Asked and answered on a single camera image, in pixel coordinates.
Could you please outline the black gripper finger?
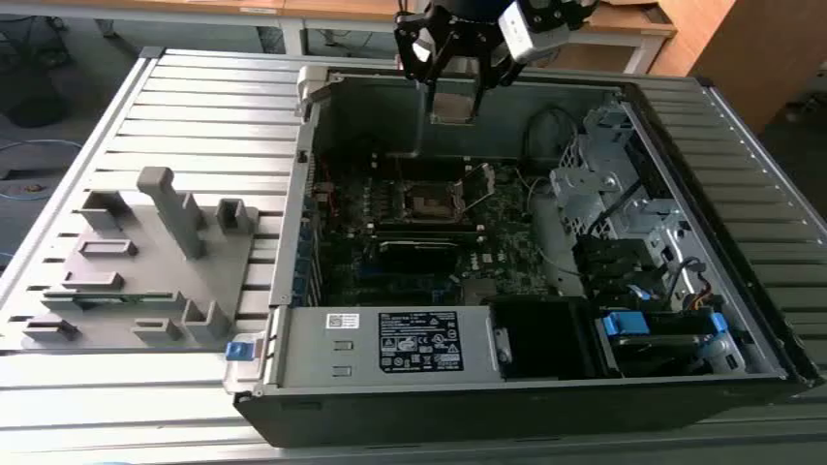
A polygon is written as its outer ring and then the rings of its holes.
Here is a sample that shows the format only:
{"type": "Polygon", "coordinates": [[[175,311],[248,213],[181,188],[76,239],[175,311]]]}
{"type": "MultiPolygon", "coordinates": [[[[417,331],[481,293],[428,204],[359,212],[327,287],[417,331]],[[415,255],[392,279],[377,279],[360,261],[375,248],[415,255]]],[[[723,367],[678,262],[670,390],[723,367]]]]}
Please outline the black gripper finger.
{"type": "Polygon", "coordinates": [[[497,27],[485,27],[475,33],[472,51],[472,58],[476,61],[476,77],[471,116],[476,118],[485,92],[497,86],[509,86],[524,65],[515,61],[497,27]]]}
{"type": "Polygon", "coordinates": [[[453,52],[453,38],[449,29],[449,13],[397,13],[393,17],[393,38],[401,70],[409,80],[425,88],[424,115],[435,109],[436,82],[453,52]],[[428,33],[432,49],[425,60],[415,51],[415,45],[428,33]]]}

